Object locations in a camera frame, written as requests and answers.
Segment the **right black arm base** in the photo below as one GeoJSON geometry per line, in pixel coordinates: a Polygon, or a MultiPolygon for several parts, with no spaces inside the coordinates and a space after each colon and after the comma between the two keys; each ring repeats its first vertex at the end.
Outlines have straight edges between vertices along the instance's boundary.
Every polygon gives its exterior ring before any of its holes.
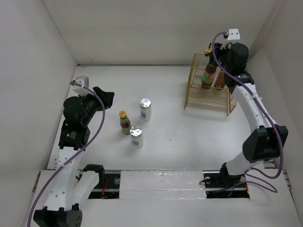
{"type": "Polygon", "coordinates": [[[220,171],[204,171],[199,183],[205,187],[207,199],[249,198],[245,175],[223,177],[220,171]]]}

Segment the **yellow-cap sauce bottle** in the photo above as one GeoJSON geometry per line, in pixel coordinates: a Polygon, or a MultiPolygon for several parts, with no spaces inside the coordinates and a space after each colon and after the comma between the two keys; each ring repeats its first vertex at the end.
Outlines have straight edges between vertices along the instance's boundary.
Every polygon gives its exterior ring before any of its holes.
{"type": "Polygon", "coordinates": [[[127,117],[126,111],[119,112],[120,126],[124,134],[130,134],[131,122],[127,117]]]}
{"type": "Polygon", "coordinates": [[[217,64],[213,58],[209,59],[209,63],[207,64],[204,73],[202,75],[202,88],[210,88],[212,86],[213,80],[215,78],[215,73],[217,70],[217,64]]]}

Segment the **clear oil bottle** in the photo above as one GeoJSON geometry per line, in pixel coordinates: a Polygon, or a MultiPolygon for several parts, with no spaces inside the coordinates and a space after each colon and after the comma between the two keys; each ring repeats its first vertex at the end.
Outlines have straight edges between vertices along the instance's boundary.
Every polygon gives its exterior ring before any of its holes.
{"type": "Polygon", "coordinates": [[[212,43],[210,43],[208,48],[205,49],[205,57],[210,57],[211,55],[212,55],[212,43]]]}

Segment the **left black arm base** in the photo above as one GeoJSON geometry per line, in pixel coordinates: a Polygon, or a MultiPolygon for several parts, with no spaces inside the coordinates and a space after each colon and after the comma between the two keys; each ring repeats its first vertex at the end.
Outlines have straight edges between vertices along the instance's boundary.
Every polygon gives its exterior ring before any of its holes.
{"type": "Polygon", "coordinates": [[[99,182],[90,193],[89,199],[119,199],[120,170],[105,170],[103,165],[88,164],[76,174],[77,182],[80,181],[82,173],[87,171],[93,171],[99,175],[99,182]]]}

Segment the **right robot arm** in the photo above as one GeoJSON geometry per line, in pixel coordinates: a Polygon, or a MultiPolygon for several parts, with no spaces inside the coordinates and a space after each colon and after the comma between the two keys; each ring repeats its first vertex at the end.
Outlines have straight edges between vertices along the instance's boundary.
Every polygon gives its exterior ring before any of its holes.
{"type": "Polygon", "coordinates": [[[248,56],[248,47],[241,43],[226,47],[214,43],[209,53],[210,63],[224,72],[225,85],[239,102],[250,126],[242,152],[220,169],[219,181],[224,186],[230,186],[260,162],[280,157],[288,136],[288,129],[273,120],[258,96],[255,81],[246,71],[248,56]]]}

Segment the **clear bottle black cap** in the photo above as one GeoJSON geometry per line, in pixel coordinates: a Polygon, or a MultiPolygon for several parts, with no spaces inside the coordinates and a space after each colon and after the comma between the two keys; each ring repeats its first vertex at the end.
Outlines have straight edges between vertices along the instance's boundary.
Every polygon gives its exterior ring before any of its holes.
{"type": "Polygon", "coordinates": [[[224,75],[225,75],[225,73],[223,71],[220,71],[218,76],[217,76],[217,79],[214,83],[214,87],[217,90],[222,90],[225,87],[224,75]]]}

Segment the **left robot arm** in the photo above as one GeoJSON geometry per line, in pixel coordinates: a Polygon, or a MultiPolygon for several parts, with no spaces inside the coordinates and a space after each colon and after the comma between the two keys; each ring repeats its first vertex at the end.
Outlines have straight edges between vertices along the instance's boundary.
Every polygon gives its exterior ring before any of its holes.
{"type": "Polygon", "coordinates": [[[88,124],[96,112],[104,113],[112,106],[115,94],[74,82],[72,86],[78,95],[67,98],[63,103],[64,121],[56,171],[34,200],[27,218],[28,227],[32,221],[40,227],[81,226],[83,205],[94,187],[103,186],[106,180],[102,165],[87,165],[79,179],[76,174],[85,149],[103,127],[100,125],[95,135],[90,137],[88,124]]]}

